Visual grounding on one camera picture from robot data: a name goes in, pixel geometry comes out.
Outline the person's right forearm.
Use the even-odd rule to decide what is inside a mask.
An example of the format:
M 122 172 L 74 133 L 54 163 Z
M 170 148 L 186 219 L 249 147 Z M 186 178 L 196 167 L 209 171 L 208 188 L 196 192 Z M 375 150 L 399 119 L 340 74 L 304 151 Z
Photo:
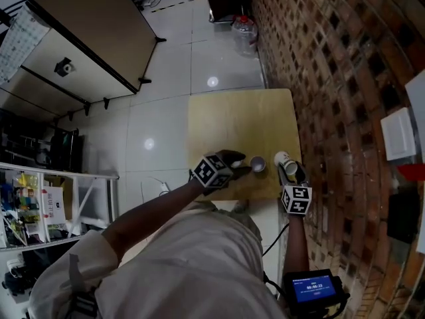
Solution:
M 284 259 L 283 274 L 309 270 L 309 256 L 303 217 L 289 215 L 288 243 Z

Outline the clear water jug red cap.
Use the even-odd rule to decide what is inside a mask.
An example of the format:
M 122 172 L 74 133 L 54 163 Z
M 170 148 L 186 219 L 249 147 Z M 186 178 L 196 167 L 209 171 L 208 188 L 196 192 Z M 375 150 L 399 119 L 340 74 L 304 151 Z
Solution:
M 237 53 L 242 56 L 255 56 L 258 43 L 258 28 L 255 22 L 246 15 L 235 15 L 231 28 Z

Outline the patterned white sheet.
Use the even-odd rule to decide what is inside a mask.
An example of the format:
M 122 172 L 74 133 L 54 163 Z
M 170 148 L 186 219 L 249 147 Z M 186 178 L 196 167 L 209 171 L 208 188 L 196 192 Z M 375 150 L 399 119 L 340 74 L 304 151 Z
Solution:
M 49 31 L 50 27 L 27 5 L 21 7 L 0 45 L 0 85 L 13 78 Z

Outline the black wall display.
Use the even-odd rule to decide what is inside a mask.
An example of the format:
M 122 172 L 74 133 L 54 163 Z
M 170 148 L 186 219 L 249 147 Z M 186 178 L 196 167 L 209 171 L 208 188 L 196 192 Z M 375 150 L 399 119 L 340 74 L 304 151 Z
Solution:
M 411 244 L 418 232 L 420 197 L 416 191 L 397 193 L 389 197 L 387 235 Z

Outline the black device blue screen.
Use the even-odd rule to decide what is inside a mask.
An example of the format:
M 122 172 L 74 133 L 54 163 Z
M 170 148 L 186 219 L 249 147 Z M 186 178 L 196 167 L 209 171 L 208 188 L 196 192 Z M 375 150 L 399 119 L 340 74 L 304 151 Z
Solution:
M 290 314 L 297 319 L 336 319 L 350 298 L 329 269 L 289 272 L 283 283 Z

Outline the person's left forearm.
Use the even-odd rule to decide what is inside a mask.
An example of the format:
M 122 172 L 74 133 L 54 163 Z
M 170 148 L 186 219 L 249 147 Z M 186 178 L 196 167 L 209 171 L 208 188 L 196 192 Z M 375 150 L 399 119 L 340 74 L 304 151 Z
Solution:
M 102 236 L 121 261 L 132 247 L 156 232 L 204 190 L 199 181 L 192 179 L 183 186 L 119 216 L 103 231 Z

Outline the person's white shirt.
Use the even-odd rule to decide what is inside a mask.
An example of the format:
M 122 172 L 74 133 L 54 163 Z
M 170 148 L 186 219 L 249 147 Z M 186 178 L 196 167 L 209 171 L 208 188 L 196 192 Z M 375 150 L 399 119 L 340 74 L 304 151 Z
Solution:
M 72 291 L 70 259 L 94 296 L 100 319 L 285 319 L 264 284 L 262 246 L 243 224 L 204 209 L 168 221 L 120 265 L 106 239 L 85 234 L 33 286 L 32 319 L 64 319 Z

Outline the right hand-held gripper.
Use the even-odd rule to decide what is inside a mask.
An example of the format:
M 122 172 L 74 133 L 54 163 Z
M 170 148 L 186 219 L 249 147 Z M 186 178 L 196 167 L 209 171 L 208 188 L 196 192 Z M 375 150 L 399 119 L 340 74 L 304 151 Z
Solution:
M 278 164 L 278 177 L 282 188 L 281 201 L 285 211 L 292 215 L 306 215 L 312 200 L 312 187 L 304 166 L 296 161 L 296 183 L 290 183 L 282 164 Z

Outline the pile of colourful small items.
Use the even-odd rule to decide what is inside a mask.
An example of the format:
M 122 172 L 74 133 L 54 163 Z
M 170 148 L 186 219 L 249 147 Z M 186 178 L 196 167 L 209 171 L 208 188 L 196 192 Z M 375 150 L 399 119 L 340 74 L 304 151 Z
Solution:
M 27 173 L 0 173 L 0 208 L 6 218 L 20 224 L 41 220 L 37 198 L 38 178 Z

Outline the red tape strip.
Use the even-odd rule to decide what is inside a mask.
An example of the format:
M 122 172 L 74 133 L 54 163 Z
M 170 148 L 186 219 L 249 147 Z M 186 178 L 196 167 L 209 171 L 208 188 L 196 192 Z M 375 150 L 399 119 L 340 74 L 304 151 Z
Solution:
M 425 163 L 398 165 L 397 170 L 408 181 L 425 181 Z

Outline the white sign red print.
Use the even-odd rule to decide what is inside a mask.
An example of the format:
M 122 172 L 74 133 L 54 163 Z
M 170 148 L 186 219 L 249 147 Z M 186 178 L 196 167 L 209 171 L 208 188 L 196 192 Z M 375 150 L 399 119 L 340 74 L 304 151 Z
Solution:
M 61 187 L 46 186 L 42 189 L 43 217 L 47 225 L 66 223 L 63 190 Z

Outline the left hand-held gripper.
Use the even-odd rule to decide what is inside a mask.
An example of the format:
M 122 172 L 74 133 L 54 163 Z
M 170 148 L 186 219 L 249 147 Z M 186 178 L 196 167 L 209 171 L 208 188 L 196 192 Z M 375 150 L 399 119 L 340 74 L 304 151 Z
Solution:
M 252 172 L 250 166 L 228 167 L 245 158 L 245 154 L 234 150 L 221 150 L 216 154 L 208 153 L 192 170 L 193 176 L 207 189 L 221 189 L 230 180 L 236 181 Z

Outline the small black birdhouse box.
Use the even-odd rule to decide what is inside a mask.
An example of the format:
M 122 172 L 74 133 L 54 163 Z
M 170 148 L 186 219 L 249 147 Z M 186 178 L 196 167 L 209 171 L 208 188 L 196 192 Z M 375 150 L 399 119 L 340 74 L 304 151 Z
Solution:
M 64 57 L 60 62 L 56 63 L 54 68 L 54 72 L 61 77 L 65 77 L 75 70 L 76 69 L 72 64 L 72 61 L 67 57 Z

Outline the person's beige trousers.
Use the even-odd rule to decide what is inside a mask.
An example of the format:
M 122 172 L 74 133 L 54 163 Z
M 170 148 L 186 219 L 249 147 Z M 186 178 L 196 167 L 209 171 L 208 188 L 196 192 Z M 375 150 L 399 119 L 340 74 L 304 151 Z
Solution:
M 254 236 L 260 242 L 262 242 L 262 236 L 261 236 L 260 229 L 255 224 L 255 222 L 252 220 L 251 216 L 248 214 L 249 211 L 247 213 L 243 213 L 243 214 L 233 213 L 232 212 L 233 208 L 231 210 L 219 209 L 212 201 L 192 202 L 187 207 L 187 209 L 201 209 L 201 210 L 204 210 L 204 211 L 214 211 L 214 212 L 226 215 L 227 217 L 230 217 L 230 218 L 238 221 L 242 225 L 244 225 L 246 228 L 248 228 L 254 234 Z

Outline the white paper notice with text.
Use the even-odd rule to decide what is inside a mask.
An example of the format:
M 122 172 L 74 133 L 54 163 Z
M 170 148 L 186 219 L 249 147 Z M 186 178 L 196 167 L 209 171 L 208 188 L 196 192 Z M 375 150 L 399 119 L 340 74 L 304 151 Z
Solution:
M 425 69 L 409 81 L 405 89 L 415 118 L 425 120 Z

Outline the white wall switch box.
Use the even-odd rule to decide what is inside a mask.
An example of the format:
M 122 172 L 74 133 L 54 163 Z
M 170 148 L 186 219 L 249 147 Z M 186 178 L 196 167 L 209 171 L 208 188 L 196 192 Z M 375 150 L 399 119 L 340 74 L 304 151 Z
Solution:
M 416 155 L 414 132 L 408 108 L 381 119 L 386 159 L 399 160 Z

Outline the white metal shelf rack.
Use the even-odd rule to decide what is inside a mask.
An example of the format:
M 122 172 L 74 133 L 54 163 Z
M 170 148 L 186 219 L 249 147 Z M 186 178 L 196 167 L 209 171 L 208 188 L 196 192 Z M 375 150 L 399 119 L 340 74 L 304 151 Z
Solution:
M 113 175 L 93 175 L 25 167 L 0 162 L 0 173 L 27 173 L 38 178 L 37 198 L 41 220 L 37 223 L 10 222 L 0 208 L 0 252 L 30 251 L 71 243 L 90 229 L 103 230 L 117 217 L 116 183 Z M 47 225 L 43 217 L 44 187 L 63 190 L 66 223 Z

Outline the brown partition panel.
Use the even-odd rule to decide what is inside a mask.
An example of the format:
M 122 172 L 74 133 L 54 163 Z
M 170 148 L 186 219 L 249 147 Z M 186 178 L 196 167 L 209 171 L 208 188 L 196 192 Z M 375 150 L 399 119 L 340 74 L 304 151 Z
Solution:
M 28 0 L 53 30 L 136 94 L 162 42 L 133 0 Z

